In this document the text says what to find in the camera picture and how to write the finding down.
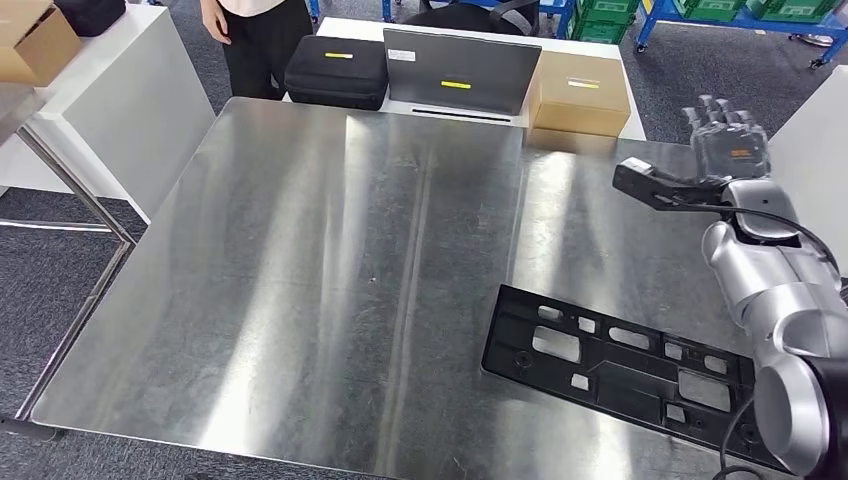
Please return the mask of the person's right hand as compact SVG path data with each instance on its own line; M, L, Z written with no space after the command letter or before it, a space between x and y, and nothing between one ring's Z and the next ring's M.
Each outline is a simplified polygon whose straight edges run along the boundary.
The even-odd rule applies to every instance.
M223 9L217 0L199 1L202 23L210 36L217 42L229 45L228 25Z

